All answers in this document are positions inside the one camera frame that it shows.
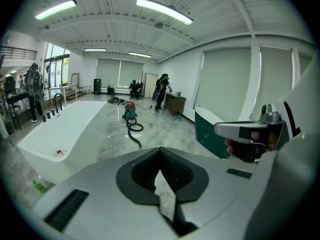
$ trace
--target vacuum hose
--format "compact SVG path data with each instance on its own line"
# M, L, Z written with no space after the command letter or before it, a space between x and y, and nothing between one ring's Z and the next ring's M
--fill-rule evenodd
M130 132L130 131L133 131L133 132L141 132L141 131L144 129L144 126L143 126L142 124L140 124L140 123L137 123L137 119L135 119L135 118L128 118L128 119L127 119L127 118L126 118L126 113L124 113L124 119L125 119L125 122L126 122L126 126L128 127L128 135L130 136L130 138L131 138L134 142L138 143L138 145L139 145L139 150L141 150L142 146L141 146L140 141L137 140L136 138L134 138L134 137L131 135L131 132ZM133 128L132 128L133 126L140 126L141 129L133 129Z

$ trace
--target railing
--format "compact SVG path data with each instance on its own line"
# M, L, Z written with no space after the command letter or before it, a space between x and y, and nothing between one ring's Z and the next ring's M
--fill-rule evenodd
M28 50L17 47L0 46L0 58L4 55L5 59L36 60L36 50Z

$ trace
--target green bottle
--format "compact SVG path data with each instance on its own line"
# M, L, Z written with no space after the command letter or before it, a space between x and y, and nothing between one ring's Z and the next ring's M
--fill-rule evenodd
M45 192L47 192L47 188L46 187L44 187L41 183L36 183L36 181L35 180L33 180L33 186L35 187L35 189L36 190L38 190L39 192L41 192L41 193L45 193Z

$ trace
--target freestanding bathtub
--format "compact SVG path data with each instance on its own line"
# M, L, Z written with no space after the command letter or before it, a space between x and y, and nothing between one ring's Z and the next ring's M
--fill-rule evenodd
M223 122L209 110L203 107L195 109L195 134L197 141L214 155L221 159L226 159L230 155L227 153L225 138L220 137L214 132L215 123Z
M33 129L20 141L19 150L46 181L62 182L98 160L107 130L106 104L72 103Z

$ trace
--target wooden cabinet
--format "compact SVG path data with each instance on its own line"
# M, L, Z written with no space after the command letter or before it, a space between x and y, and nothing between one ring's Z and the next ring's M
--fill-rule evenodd
M182 115L184 112L185 103L185 97L167 93L165 96L164 109L169 110L172 116L176 114Z

